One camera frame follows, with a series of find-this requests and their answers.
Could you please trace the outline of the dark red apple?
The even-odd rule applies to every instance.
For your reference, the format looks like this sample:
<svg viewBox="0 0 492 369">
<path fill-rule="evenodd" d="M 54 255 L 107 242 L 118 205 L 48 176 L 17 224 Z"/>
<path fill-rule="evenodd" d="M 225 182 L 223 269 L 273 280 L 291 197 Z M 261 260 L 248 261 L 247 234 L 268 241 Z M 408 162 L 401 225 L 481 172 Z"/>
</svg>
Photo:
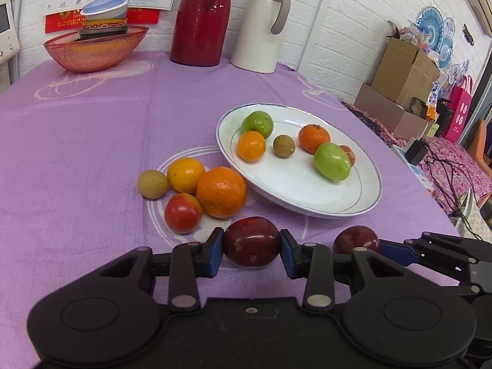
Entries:
<svg viewBox="0 0 492 369">
<path fill-rule="evenodd" d="M 262 216 L 251 216 L 232 223 L 224 233 L 223 253 L 234 265 L 262 268 L 280 253 L 279 230 Z"/>
<path fill-rule="evenodd" d="M 371 228 L 353 226 L 343 230 L 334 240 L 334 253 L 351 254 L 355 248 L 367 248 L 380 252 L 379 238 Z"/>
</svg>

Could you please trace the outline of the red tomato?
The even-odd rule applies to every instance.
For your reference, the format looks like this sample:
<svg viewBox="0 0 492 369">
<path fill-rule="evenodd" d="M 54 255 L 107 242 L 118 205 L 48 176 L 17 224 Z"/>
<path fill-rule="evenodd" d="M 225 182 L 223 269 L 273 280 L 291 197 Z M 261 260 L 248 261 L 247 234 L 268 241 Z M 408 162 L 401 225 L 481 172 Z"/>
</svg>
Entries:
<svg viewBox="0 0 492 369">
<path fill-rule="evenodd" d="M 164 222 L 178 234 L 194 231 L 202 220 L 203 208 L 198 199 L 188 193 L 172 196 L 164 208 Z"/>
</svg>

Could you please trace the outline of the small yellow orange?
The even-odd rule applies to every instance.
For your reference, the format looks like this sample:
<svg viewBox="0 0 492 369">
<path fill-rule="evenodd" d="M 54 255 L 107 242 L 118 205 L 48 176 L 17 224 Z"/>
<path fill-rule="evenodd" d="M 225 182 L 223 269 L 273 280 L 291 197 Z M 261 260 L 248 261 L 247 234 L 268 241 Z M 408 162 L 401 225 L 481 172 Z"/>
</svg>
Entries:
<svg viewBox="0 0 492 369">
<path fill-rule="evenodd" d="M 167 170 L 167 178 L 173 190 L 188 194 L 195 194 L 198 181 L 204 174 L 204 165 L 192 157 L 173 161 Z"/>
</svg>

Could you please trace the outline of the green apple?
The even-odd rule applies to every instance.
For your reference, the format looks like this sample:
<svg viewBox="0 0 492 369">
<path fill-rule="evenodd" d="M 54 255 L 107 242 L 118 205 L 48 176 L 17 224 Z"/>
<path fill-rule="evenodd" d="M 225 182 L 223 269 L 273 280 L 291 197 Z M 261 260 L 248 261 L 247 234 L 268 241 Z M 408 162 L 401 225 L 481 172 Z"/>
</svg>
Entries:
<svg viewBox="0 0 492 369">
<path fill-rule="evenodd" d="M 314 154 L 314 167 L 333 182 L 343 182 L 351 172 L 349 157 L 340 146 L 325 142 Z"/>
<path fill-rule="evenodd" d="M 265 139 L 269 138 L 274 130 L 274 121 L 271 116 L 264 111 L 254 111 L 249 114 L 241 124 L 241 132 L 256 131 Z"/>
</svg>

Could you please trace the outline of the red-green peach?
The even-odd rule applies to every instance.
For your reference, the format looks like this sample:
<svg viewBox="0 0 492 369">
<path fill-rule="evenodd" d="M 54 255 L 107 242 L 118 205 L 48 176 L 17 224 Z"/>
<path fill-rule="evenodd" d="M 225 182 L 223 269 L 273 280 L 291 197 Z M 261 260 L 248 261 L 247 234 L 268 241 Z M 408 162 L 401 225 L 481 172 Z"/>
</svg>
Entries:
<svg viewBox="0 0 492 369">
<path fill-rule="evenodd" d="M 346 145 L 339 145 L 339 147 L 345 152 L 349 159 L 350 165 L 353 166 L 355 164 L 356 158 L 352 149 Z"/>
</svg>

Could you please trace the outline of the brown longan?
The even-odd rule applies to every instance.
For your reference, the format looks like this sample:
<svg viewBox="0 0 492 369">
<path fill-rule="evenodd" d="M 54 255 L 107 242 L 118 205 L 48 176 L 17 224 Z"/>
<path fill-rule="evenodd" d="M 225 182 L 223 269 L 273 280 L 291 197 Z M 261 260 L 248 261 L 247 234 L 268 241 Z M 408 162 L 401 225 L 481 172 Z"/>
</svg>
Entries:
<svg viewBox="0 0 492 369">
<path fill-rule="evenodd" d="M 273 143 L 274 153 L 281 158 L 289 158 L 295 152 L 295 142 L 288 135 L 276 136 Z"/>
</svg>

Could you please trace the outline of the large orange with stem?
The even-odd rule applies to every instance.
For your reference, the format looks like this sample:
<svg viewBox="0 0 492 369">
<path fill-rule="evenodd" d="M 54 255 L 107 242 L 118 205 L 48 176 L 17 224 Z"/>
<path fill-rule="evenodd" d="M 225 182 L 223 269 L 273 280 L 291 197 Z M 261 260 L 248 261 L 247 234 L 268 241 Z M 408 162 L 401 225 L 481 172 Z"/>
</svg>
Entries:
<svg viewBox="0 0 492 369">
<path fill-rule="evenodd" d="M 330 140 L 328 131 L 318 124 L 305 125 L 298 133 L 300 147 L 310 154 L 315 154 L 323 143 Z"/>
</svg>

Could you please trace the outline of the black power adapter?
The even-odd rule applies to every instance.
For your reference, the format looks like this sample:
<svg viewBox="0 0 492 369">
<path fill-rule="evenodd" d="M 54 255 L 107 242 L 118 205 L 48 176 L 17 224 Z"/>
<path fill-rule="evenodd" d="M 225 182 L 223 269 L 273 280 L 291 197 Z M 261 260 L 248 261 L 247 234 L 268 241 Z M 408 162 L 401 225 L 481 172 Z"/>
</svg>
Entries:
<svg viewBox="0 0 492 369">
<path fill-rule="evenodd" d="M 417 166 L 429 152 L 427 143 L 423 140 L 414 140 L 405 150 L 404 158 L 408 164 Z"/>
</svg>

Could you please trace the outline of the purple tablecloth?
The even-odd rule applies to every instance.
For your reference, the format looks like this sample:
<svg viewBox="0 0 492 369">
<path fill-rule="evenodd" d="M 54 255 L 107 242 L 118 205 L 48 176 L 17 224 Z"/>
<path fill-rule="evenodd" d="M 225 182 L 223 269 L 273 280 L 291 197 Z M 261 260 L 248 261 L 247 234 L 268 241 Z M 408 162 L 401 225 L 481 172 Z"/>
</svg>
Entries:
<svg viewBox="0 0 492 369">
<path fill-rule="evenodd" d="M 324 220 L 251 193 L 241 216 L 266 217 L 301 242 L 325 245 L 358 224 L 396 242 L 454 234 L 404 163 L 335 97 L 290 68 L 264 75 L 228 60 L 192 68 L 163 53 L 135 53 L 106 72 L 77 75 L 45 62 L 1 96 L 2 367 L 37 363 L 26 321 L 40 299 L 134 248 L 172 248 L 176 238 L 137 192 L 139 174 L 180 156 L 223 165 L 216 124 L 252 102 L 298 108 L 349 134 L 377 165 L 383 194 L 367 214 Z"/>
</svg>

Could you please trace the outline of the blue paper fans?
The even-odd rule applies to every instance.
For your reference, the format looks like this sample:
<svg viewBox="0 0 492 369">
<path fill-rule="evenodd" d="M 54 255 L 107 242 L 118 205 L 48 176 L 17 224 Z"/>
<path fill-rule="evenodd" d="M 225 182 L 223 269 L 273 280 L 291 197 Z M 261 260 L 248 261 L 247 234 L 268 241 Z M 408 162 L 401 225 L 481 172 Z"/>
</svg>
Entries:
<svg viewBox="0 0 492 369">
<path fill-rule="evenodd" d="M 448 76 L 448 83 L 461 84 L 469 72 L 470 59 L 454 55 L 454 19 L 445 17 L 436 6 L 428 6 L 420 11 L 415 25 L 425 36 L 424 50 L 437 62 L 438 69 Z"/>
</svg>

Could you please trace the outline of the white thermos jug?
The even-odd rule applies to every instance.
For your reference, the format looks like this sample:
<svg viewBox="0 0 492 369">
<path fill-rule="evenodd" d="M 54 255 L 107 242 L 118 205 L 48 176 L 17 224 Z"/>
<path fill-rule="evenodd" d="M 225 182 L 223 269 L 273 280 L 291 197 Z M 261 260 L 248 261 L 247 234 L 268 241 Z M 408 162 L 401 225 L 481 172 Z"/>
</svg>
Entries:
<svg viewBox="0 0 492 369">
<path fill-rule="evenodd" d="M 249 0 L 230 62 L 255 73 L 275 71 L 291 0 Z"/>
</svg>

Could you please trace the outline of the orange glass bowl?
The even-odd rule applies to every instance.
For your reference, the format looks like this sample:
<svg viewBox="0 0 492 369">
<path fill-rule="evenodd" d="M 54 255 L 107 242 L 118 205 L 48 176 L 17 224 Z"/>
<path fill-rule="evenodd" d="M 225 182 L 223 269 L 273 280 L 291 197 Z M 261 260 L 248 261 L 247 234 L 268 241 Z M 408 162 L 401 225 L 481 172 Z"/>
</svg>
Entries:
<svg viewBox="0 0 492 369">
<path fill-rule="evenodd" d="M 147 35 L 148 28 L 129 26 L 124 34 L 81 39 L 79 32 L 46 41 L 48 55 L 72 73 L 94 73 L 113 68 L 125 60 Z"/>
</svg>

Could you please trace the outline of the red thermos jug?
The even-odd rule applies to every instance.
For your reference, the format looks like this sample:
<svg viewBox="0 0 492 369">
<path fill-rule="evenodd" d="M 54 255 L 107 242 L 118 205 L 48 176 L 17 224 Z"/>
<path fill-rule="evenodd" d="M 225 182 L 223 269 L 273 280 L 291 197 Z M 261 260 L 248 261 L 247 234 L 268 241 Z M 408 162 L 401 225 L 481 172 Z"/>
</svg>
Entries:
<svg viewBox="0 0 492 369">
<path fill-rule="evenodd" d="M 231 0 L 181 0 L 169 59 L 187 66 L 217 66 L 230 7 Z"/>
</svg>

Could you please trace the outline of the stack of small bowls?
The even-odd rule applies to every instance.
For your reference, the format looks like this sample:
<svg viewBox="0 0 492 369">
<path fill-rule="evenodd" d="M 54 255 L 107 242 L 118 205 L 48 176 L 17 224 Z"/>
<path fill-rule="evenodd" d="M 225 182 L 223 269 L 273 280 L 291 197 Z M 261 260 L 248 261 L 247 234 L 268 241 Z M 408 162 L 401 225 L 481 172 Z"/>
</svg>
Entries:
<svg viewBox="0 0 492 369">
<path fill-rule="evenodd" d="M 80 40 L 125 34 L 128 30 L 129 0 L 95 0 L 82 8 Z"/>
</svg>

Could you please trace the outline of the white machine with screen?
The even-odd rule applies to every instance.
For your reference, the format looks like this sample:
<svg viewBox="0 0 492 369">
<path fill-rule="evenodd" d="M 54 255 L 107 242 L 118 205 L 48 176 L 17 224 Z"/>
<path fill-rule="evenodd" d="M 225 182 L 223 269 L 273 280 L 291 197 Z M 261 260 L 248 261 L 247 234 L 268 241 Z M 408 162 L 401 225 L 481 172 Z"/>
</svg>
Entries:
<svg viewBox="0 0 492 369">
<path fill-rule="evenodd" d="M 1 93 L 18 80 L 20 0 L 1 0 Z"/>
</svg>

